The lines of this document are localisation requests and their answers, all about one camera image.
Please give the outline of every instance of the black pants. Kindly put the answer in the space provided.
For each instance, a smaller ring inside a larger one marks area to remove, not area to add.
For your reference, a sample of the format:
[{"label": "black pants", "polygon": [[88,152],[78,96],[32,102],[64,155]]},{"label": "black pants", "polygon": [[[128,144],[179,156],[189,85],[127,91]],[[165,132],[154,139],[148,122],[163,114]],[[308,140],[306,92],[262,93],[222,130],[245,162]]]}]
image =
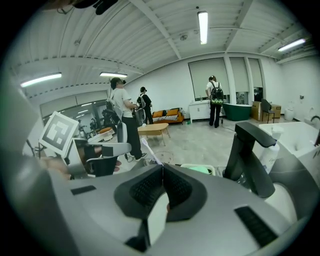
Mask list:
[{"label": "black pants", "polygon": [[149,124],[152,125],[154,123],[154,121],[152,120],[152,114],[151,114],[150,107],[145,107],[144,108],[144,112],[145,112],[144,123],[147,125],[148,124],[148,120],[149,120]]},{"label": "black pants", "polygon": [[219,116],[220,116],[220,110],[221,105],[218,104],[211,104],[210,105],[211,111],[210,111],[210,122],[209,125],[214,127],[219,126]]},{"label": "black pants", "polygon": [[140,159],[142,157],[142,152],[137,122],[133,117],[122,117],[122,122],[126,125],[127,142],[131,145],[130,154],[133,155],[135,159]]}]

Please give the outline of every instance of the green object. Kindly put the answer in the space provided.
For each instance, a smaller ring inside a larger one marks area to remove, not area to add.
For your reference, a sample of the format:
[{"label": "green object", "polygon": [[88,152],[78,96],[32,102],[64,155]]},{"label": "green object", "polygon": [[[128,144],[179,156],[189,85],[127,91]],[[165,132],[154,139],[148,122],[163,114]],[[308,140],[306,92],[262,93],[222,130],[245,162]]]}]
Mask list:
[{"label": "green object", "polygon": [[209,173],[208,169],[206,167],[203,167],[203,166],[189,167],[189,169],[195,170],[197,172],[204,173],[204,174],[208,174]]},{"label": "green object", "polygon": [[233,105],[228,103],[223,103],[223,110],[225,112],[226,118],[231,121],[243,121],[248,120],[251,114],[251,106]]}]

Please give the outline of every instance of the white ceiling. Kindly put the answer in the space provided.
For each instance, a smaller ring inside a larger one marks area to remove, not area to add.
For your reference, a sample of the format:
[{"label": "white ceiling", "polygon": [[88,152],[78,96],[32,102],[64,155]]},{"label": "white ceiling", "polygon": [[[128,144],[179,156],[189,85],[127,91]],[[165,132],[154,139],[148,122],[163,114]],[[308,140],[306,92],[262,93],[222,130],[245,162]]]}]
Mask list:
[{"label": "white ceiling", "polygon": [[[209,16],[208,43],[200,45],[197,12]],[[274,0],[119,0],[103,15],[93,7],[68,14],[40,11],[12,45],[8,63],[19,83],[62,72],[62,78],[24,89],[29,98],[68,88],[101,91],[100,72],[127,81],[179,59],[242,52],[282,59],[281,45],[308,33]]]}]

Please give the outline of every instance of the wooden coffee table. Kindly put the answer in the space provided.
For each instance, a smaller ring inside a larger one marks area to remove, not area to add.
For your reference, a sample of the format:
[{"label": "wooden coffee table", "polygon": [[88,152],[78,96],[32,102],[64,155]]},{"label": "wooden coffee table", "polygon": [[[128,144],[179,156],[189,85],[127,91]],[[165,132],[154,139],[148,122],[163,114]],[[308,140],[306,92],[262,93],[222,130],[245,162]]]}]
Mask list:
[{"label": "wooden coffee table", "polygon": [[168,134],[169,138],[171,138],[168,132],[168,126],[168,123],[147,124],[145,127],[138,127],[138,133],[139,135],[146,135],[147,138],[148,135],[161,135],[163,144],[166,145],[163,131],[166,130],[166,133]]}]

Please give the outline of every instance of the chair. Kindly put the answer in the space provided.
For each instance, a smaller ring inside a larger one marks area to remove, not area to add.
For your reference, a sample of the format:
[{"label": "chair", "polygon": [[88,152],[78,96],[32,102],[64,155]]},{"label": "chair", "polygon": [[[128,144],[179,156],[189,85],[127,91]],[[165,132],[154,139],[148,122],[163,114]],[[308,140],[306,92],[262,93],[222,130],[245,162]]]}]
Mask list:
[{"label": "chair", "polygon": [[264,120],[264,112],[268,113],[268,121],[269,124],[269,115],[273,114],[273,123],[275,123],[275,112],[271,111],[271,104],[265,100],[264,98],[261,99],[261,110],[262,110],[262,121]]}]

